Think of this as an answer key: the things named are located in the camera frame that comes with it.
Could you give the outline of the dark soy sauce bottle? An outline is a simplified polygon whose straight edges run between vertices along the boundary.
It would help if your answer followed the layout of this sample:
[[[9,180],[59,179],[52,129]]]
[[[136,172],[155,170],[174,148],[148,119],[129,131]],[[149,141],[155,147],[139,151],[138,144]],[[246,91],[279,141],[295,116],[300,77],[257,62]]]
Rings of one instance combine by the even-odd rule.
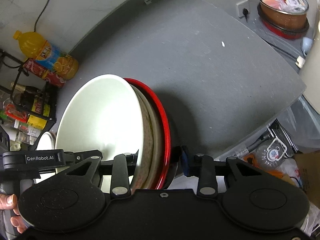
[[[34,112],[49,117],[48,95],[46,95],[45,101],[43,101],[43,96],[43,91],[36,87],[16,83],[10,103],[20,112],[26,112],[27,114]]]

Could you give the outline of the orange juice bottle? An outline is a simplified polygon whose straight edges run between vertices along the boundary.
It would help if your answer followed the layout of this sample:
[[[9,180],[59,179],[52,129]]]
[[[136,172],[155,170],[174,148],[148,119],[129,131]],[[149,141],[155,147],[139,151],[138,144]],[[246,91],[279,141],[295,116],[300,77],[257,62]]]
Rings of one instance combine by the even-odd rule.
[[[65,80],[72,79],[79,69],[78,61],[64,53],[37,32],[22,33],[17,30],[13,39],[18,41],[21,52],[41,66]]]

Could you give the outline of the metal bowl with packets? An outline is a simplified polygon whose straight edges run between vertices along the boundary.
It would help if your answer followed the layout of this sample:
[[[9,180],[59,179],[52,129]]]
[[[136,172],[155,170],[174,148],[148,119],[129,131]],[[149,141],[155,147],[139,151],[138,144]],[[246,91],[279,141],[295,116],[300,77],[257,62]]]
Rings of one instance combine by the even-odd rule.
[[[295,40],[308,29],[307,0],[259,0],[258,14],[263,24],[280,37]]]

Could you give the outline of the black metal spice rack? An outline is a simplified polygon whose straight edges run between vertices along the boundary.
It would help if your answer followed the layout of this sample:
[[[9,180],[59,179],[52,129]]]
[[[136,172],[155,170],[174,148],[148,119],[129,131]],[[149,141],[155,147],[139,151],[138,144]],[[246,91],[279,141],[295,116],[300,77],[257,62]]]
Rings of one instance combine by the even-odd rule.
[[[40,133],[40,135],[43,135],[45,132],[49,132],[57,122],[56,103],[58,88],[47,82],[42,89],[37,89],[34,93],[27,86],[27,89],[21,93],[21,96],[14,96],[20,76],[22,74],[29,76],[29,71],[24,68],[24,65],[25,62],[1,50],[1,66],[17,70],[17,76],[12,87],[1,86],[1,91],[10,95],[10,100],[17,111],[24,112],[28,118],[34,116],[46,122],[45,127],[41,129]]]

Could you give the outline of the cream speckled bowl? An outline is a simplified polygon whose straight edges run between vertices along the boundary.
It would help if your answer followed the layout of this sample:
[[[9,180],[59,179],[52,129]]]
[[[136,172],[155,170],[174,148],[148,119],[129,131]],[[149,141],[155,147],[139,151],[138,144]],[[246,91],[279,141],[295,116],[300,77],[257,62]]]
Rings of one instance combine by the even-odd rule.
[[[159,118],[146,96],[132,86],[139,101],[143,120],[143,146],[138,151],[137,165],[131,181],[131,189],[151,189],[156,182],[162,157],[163,136]]]
[[[101,75],[72,97],[60,121],[55,147],[65,152],[99,150],[103,161],[135,154],[143,146],[143,120],[131,85],[116,75]]]

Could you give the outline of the white wall power socket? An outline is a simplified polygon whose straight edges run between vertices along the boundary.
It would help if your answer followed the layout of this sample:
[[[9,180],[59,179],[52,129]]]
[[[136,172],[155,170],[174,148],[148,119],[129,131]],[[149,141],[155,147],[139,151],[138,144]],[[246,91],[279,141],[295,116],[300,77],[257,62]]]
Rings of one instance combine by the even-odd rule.
[[[236,13],[238,18],[247,18],[250,13],[249,0],[241,0],[236,3]]]

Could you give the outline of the white Bakery small plate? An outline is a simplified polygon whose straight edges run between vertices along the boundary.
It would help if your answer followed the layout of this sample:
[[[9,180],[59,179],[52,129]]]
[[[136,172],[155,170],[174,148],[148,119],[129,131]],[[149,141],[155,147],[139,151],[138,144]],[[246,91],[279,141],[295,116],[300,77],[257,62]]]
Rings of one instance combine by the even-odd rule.
[[[51,132],[45,132],[39,139],[36,150],[54,150],[55,149],[56,136]],[[40,174],[40,179],[35,179],[35,183],[38,184],[56,174],[56,171],[50,171]]]

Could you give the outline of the large cooking oil bottle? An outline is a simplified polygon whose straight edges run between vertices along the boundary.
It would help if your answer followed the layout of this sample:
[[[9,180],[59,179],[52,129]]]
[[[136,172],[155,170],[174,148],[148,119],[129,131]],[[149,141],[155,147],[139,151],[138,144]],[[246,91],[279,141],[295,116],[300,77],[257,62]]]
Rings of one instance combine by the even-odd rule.
[[[9,103],[4,107],[4,114],[14,119],[14,128],[31,137],[38,137],[47,124],[47,120],[36,117],[26,112],[20,112]]]

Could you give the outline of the red and black bowl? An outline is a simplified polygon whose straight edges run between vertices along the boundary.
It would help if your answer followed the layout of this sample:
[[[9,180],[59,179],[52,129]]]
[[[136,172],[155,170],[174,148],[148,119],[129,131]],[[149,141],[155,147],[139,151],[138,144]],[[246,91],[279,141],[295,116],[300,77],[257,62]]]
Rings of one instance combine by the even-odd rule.
[[[163,136],[163,148],[161,162],[156,176],[156,182],[152,185],[151,190],[167,189],[176,176],[179,155],[177,152],[175,152],[175,149],[172,148],[169,120],[163,103],[161,103],[156,93],[146,84],[128,77],[125,78],[125,80],[131,85],[131,87],[135,86],[146,96],[151,105],[154,107],[156,115],[159,118]]]

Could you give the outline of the cardboard box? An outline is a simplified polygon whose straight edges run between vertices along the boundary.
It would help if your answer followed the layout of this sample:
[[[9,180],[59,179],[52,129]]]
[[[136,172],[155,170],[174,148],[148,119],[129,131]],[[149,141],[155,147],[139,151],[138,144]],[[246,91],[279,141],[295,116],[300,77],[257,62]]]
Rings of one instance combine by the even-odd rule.
[[[320,152],[300,153],[295,155],[303,189],[310,202],[319,208],[320,202]]]

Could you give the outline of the red soda can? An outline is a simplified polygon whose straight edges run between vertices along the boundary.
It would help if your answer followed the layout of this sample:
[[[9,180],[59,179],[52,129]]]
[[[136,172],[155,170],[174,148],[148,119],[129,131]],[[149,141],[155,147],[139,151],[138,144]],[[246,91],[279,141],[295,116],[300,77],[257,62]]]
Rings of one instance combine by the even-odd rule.
[[[27,59],[23,64],[23,68],[58,88],[62,88],[66,83],[65,79],[38,64],[33,59]]]

